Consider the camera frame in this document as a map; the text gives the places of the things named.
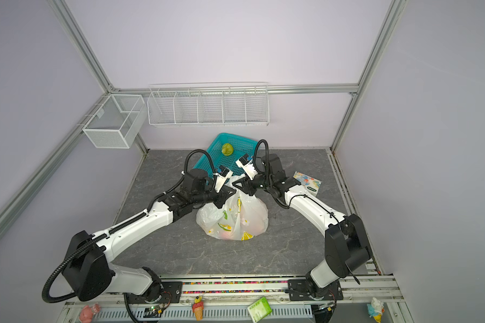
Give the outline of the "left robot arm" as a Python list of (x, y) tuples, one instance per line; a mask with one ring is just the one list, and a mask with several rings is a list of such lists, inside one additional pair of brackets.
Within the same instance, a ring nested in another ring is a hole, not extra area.
[(62, 263), (50, 274), (41, 297), (48, 304), (77, 297), (89, 301), (105, 293), (132, 294), (148, 303), (158, 302), (164, 295), (161, 278), (150, 268), (132, 269), (113, 264), (114, 259), (152, 232), (178, 221), (195, 207), (208, 203), (222, 208), (235, 195), (226, 183), (233, 172), (215, 167), (212, 157), (203, 149), (197, 153), (207, 158), (210, 172), (188, 169), (170, 189), (155, 196), (141, 212), (105, 230), (77, 233), (69, 244)]

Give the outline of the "white plastic bag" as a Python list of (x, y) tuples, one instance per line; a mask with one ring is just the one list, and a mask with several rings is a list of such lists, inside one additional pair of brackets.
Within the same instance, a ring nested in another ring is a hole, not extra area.
[(237, 189), (223, 207), (208, 203), (200, 208), (196, 223), (215, 239), (250, 240), (267, 231), (268, 208), (261, 199)]

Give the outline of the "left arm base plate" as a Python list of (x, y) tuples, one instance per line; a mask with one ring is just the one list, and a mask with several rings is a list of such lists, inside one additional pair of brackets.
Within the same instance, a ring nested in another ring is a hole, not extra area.
[(129, 304), (177, 304), (183, 289), (182, 281), (163, 281), (153, 284), (141, 296), (128, 293)]

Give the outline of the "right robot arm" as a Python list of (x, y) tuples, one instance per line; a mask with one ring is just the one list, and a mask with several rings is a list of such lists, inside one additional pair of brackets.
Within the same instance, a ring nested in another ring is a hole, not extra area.
[(373, 258), (362, 219), (344, 215), (313, 196), (299, 180), (286, 175), (278, 155), (269, 153), (266, 140), (257, 142), (253, 156), (243, 155), (236, 165), (244, 171), (234, 186), (253, 196), (263, 190), (284, 209), (293, 209), (324, 236), (324, 258), (306, 274), (306, 290), (300, 295), (320, 300), (332, 293), (330, 285), (348, 276)]

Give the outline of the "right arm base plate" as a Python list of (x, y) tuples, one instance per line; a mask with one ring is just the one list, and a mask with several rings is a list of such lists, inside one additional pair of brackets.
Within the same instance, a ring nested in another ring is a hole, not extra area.
[(340, 301), (344, 298), (340, 289), (339, 281), (318, 287), (310, 279), (290, 279), (285, 292), (291, 301)]

